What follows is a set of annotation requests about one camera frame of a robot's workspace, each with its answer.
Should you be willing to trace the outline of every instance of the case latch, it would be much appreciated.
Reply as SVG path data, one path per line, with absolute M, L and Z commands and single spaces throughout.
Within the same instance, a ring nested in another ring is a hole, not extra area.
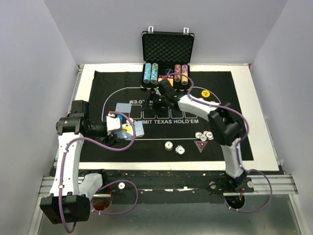
M 153 33 L 153 26 L 148 27 L 148 33 Z
M 184 28 L 183 33 L 184 33 L 184 35 L 188 35 L 189 34 L 189 28 Z

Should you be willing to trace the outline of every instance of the white wall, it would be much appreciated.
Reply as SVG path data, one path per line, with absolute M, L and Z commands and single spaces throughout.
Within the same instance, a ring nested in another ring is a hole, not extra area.
M 45 0 L 80 64 L 142 62 L 141 32 L 196 35 L 192 63 L 250 63 L 287 0 Z
M 1 1 L 0 234 L 27 234 L 76 63 L 42 0 Z
M 289 0 L 252 65 L 279 159 L 313 233 L 313 1 Z

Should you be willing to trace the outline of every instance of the blue poker chip stack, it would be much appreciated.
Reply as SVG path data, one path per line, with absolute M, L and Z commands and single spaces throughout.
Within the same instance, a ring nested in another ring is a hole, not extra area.
M 149 83 L 150 82 L 150 78 L 151 78 L 151 64 L 150 63 L 146 63 L 145 73 L 143 75 L 143 82 L 144 83 Z
M 150 82 L 152 84 L 157 83 L 157 70 L 158 70 L 158 64 L 153 63 L 152 64 L 152 70 L 151 70 L 151 79 L 150 79 Z

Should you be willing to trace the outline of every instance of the poker table mat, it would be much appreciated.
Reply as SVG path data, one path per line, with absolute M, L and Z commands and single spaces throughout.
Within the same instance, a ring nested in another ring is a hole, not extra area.
M 191 94 L 202 97 L 206 101 L 222 103 L 230 102 L 232 108 L 241 112 L 235 85 L 230 71 L 198 71 L 190 72 L 195 88 Z M 223 161 L 223 153 L 219 144 L 207 140 L 200 152 L 195 144 L 195 133 L 210 131 L 210 123 L 193 114 L 176 110 L 164 109 L 160 115 L 153 116 L 142 112 L 141 108 L 146 97 L 146 91 L 140 89 L 141 72 L 97 72 L 94 73 L 90 97 L 89 116 L 91 120 L 101 120 L 102 108 L 104 116 L 109 111 L 115 111 L 117 103 L 131 103 L 131 113 L 127 114 L 135 121 L 143 121 L 144 136 L 137 138 L 126 151 L 113 152 L 97 145 L 85 142 L 81 151 L 80 162 L 201 162 Z M 210 91 L 209 97 L 201 95 L 203 90 Z M 164 144 L 171 141 L 174 145 L 171 151 Z M 116 148 L 126 146 L 129 141 L 114 145 Z M 185 153 L 175 153 L 175 147 L 181 145 Z M 253 161 L 253 155 L 248 138 L 241 144 L 244 161 Z

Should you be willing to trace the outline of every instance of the gray floor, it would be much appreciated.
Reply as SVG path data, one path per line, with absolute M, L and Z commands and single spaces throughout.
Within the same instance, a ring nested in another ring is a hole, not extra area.
M 267 196 L 246 198 L 246 210 L 263 205 Z M 125 206 L 114 206 L 123 210 Z M 44 216 L 40 235 L 66 235 L 62 225 Z M 274 196 L 263 211 L 242 214 L 221 204 L 137 205 L 125 215 L 90 215 L 80 222 L 74 235 L 300 235 L 289 196 Z

